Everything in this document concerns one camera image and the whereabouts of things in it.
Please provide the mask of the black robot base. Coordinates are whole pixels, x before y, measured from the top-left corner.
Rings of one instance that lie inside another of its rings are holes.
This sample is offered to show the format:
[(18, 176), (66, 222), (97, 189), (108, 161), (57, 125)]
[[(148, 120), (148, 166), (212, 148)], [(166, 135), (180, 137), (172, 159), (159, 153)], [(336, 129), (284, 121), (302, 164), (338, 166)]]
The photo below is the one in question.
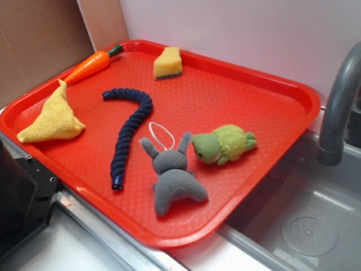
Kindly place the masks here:
[(59, 178), (35, 158), (1, 143), (1, 260), (48, 227)]

